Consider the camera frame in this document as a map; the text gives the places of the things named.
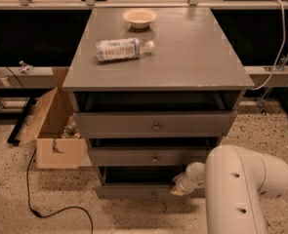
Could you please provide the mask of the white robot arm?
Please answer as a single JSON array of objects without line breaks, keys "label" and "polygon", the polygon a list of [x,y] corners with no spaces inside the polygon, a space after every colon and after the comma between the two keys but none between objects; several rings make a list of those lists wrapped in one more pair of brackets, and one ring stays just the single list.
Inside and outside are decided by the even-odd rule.
[{"label": "white robot arm", "polygon": [[204,163],[187,165],[171,193],[205,190],[208,234],[267,234],[259,197],[288,195],[288,164],[235,145],[211,150]]}]

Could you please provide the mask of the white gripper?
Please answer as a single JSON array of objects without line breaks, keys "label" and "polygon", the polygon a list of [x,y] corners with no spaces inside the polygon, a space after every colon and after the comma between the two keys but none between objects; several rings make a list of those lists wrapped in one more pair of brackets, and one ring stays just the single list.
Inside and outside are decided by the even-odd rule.
[{"label": "white gripper", "polygon": [[175,196],[184,196],[190,194],[197,188],[204,187],[205,165],[200,162],[190,163],[186,166],[185,171],[173,178],[174,187],[170,193]]}]

